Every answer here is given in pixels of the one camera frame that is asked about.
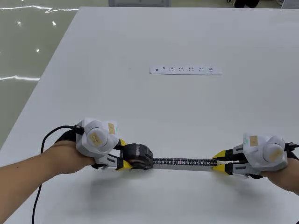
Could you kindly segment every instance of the measuring tape blade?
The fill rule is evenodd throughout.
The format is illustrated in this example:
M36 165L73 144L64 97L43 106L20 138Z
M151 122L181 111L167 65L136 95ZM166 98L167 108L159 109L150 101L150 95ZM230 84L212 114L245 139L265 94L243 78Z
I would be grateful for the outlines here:
M210 171L217 166L214 159L154 158L154 169Z

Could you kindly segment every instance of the forearm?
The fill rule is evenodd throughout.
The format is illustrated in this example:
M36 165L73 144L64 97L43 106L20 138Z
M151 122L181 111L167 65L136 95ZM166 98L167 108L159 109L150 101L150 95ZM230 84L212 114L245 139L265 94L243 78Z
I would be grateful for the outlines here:
M57 175L51 159L39 155L0 168L0 224L43 182Z

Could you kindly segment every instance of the human hand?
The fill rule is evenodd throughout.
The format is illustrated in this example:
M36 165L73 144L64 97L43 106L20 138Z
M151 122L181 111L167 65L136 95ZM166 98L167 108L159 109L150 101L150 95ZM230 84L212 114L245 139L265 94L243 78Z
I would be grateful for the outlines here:
M75 173L85 166L93 165L94 158L86 157L76 150L73 141L59 141L40 155L45 158L56 175Z
M275 172L261 172L262 176L268 179L278 187L292 191L299 195L299 161L288 158L288 166Z

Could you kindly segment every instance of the floor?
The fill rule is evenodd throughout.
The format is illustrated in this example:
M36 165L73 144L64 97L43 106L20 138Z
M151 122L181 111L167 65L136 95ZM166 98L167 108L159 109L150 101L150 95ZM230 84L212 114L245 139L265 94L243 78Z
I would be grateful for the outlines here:
M80 6L105 7L108 0L0 0L0 148ZM172 0L171 6L232 3ZM274 0L262 0L257 7L280 8Z

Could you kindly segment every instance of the power strip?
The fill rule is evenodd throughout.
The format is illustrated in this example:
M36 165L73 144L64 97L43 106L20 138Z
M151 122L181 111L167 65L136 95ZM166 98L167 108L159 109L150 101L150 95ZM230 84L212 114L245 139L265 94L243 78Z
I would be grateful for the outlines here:
M165 75L205 75L219 76L222 72L213 66L153 66L149 69L150 74Z

